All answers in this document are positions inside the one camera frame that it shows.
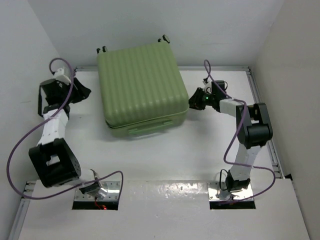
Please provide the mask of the green suitcase with blue lining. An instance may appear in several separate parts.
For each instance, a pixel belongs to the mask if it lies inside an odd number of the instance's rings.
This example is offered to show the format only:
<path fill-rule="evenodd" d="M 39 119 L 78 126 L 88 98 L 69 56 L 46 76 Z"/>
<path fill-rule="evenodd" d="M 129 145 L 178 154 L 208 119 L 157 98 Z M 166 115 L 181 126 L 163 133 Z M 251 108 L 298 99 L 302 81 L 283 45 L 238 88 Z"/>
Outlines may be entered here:
<path fill-rule="evenodd" d="M 96 49 L 104 121 L 116 138 L 136 137 L 181 125 L 189 95 L 170 39 L 108 50 Z"/>

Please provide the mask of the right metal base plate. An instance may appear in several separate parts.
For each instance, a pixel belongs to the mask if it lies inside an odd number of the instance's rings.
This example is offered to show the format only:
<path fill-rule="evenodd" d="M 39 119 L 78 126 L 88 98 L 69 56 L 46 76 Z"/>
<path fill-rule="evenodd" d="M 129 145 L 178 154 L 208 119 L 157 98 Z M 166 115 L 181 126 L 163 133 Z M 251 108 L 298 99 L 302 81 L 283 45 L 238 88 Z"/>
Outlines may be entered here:
<path fill-rule="evenodd" d="M 226 201 L 240 201 L 249 197 L 252 197 L 253 190 L 251 184 L 247 188 L 241 190 L 228 192 L 227 190 L 221 190 L 219 181 L 211 181 L 207 184 L 208 198 L 210 202 L 226 202 Z"/>

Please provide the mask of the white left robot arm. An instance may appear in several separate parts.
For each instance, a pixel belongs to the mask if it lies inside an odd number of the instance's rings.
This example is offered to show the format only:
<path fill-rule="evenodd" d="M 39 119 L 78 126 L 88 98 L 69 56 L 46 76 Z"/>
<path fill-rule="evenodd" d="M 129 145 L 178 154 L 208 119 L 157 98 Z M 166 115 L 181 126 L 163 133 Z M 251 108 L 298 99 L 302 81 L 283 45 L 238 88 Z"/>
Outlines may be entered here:
<path fill-rule="evenodd" d="M 38 91 L 38 115 L 46 123 L 39 142 L 29 149 L 28 155 L 46 188 L 78 185 L 82 194 L 102 200 L 107 196 L 108 189 L 98 181 L 96 171 L 81 168 L 65 141 L 70 104 L 87 99 L 90 93 L 91 90 L 77 78 L 73 80 L 73 87 L 58 78 L 43 81 Z"/>

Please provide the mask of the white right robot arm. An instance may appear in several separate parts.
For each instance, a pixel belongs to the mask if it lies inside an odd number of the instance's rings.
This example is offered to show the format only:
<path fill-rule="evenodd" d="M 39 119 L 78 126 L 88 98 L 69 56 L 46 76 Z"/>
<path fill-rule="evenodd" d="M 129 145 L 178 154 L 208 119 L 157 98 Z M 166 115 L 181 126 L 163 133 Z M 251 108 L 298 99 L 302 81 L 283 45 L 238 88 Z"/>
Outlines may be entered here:
<path fill-rule="evenodd" d="M 235 118 L 236 132 L 231 139 L 223 161 L 231 165 L 225 178 L 224 191 L 237 192 L 248 188 L 251 169 L 261 148 L 273 137 L 273 129 L 265 103 L 248 105 L 245 101 L 232 98 L 226 93 L 223 80 L 203 80 L 188 100 L 189 107 L 203 111 L 212 107 L 218 113 Z"/>

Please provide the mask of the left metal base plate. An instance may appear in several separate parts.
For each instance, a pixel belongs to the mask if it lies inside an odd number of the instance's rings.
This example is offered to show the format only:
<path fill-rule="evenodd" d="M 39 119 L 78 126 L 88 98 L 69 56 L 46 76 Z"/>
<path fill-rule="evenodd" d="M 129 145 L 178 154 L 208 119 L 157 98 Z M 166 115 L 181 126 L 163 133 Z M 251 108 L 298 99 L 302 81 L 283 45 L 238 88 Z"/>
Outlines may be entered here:
<path fill-rule="evenodd" d="M 114 202 L 119 200 L 120 181 L 99 181 L 77 188 L 74 194 L 76 202 Z"/>

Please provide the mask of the metal base plate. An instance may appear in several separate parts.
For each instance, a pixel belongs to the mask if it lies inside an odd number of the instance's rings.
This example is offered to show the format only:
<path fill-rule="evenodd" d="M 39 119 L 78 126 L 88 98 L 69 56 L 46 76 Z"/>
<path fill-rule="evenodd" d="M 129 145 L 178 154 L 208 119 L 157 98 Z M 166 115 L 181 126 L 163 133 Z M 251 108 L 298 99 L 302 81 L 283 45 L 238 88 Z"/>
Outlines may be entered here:
<path fill-rule="evenodd" d="M 119 200 L 120 181 L 99 181 L 77 188 L 74 194 L 76 202 L 114 202 Z"/>
<path fill-rule="evenodd" d="M 241 190 L 228 192 L 227 190 L 221 190 L 219 181 L 211 181 L 207 184 L 208 198 L 210 202 L 226 202 L 226 201 L 240 201 L 249 197 L 252 197 L 253 190 L 251 184 L 247 188 Z"/>

